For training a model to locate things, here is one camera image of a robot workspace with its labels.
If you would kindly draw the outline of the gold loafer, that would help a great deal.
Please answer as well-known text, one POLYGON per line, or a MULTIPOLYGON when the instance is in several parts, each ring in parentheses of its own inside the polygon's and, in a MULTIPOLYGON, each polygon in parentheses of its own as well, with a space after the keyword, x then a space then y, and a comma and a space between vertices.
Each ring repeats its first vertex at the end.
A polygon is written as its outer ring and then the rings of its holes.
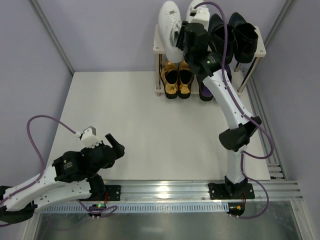
POLYGON ((179 90, 178 96, 181 99, 188 99, 192 92, 192 83, 194 74, 185 60, 181 61, 178 66, 179 72, 179 90))
POLYGON ((160 73, 161 81, 164 86, 164 93, 168 99, 175 99, 179 92, 179 72, 177 66, 166 60, 160 73))

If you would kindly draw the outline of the white sneaker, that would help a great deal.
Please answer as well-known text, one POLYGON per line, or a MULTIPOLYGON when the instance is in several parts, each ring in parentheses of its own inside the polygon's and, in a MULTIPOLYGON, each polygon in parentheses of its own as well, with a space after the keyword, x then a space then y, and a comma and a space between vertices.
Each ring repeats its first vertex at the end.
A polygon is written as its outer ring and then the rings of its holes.
POLYGON ((202 4, 202 3, 204 3, 204 2, 205 2, 204 0, 192 0, 192 1, 190 2, 190 4, 188 5, 187 10, 188 10, 188 11, 191 11, 192 9, 195 8, 195 6, 197 6, 198 4, 202 4))
POLYGON ((168 0, 163 3, 158 15, 160 38, 166 58, 172 63, 183 60, 183 51, 176 47, 180 35, 182 20, 177 4, 168 0))

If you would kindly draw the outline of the purple loafer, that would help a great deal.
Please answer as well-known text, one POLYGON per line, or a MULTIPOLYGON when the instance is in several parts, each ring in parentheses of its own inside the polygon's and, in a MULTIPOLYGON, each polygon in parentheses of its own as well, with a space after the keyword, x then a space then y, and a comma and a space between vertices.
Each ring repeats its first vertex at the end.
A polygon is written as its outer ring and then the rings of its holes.
POLYGON ((227 77, 225 77, 225 80, 229 80, 230 83, 232 83, 232 71, 231 71, 231 68, 228 64, 225 64, 224 65, 224 70, 227 74, 227 77))
POLYGON ((210 102, 213 100, 214 96, 210 90, 203 84, 202 78, 196 75, 196 80, 198 83, 198 93, 199 98, 204 102, 210 102))

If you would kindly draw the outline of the black patent loafer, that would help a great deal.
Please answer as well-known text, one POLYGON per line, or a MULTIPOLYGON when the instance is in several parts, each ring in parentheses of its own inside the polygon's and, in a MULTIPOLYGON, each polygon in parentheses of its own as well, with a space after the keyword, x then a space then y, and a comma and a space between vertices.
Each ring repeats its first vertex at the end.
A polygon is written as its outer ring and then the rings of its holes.
MULTIPOLYGON (((227 49, 225 56, 225 64, 230 64, 234 56, 235 37, 233 35, 233 27, 227 25, 227 49)), ((223 58, 225 47, 225 29, 222 18, 217 14, 213 14, 209 19, 208 25, 208 45, 220 59, 223 58)))
POLYGON ((229 25, 232 26, 235 39, 233 46, 235 60, 241 64, 250 63, 258 46, 259 36, 256 33, 256 28, 238 12, 234 12, 230 16, 229 25))

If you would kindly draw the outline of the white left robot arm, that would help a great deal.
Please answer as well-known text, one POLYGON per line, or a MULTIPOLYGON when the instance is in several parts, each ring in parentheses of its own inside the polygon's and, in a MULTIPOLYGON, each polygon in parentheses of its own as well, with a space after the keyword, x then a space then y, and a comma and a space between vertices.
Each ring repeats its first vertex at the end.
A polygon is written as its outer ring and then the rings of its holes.
POLYGON ((109 144, 94 133, 82 133, 82 150, 65 152, 42 175, 18 186, 1 186, 0 220, 17 224, 50 205, 103 200, 107 190, 98 172, 111 168, 125 154, 125 147, 110 133, 105 137, 109 144))

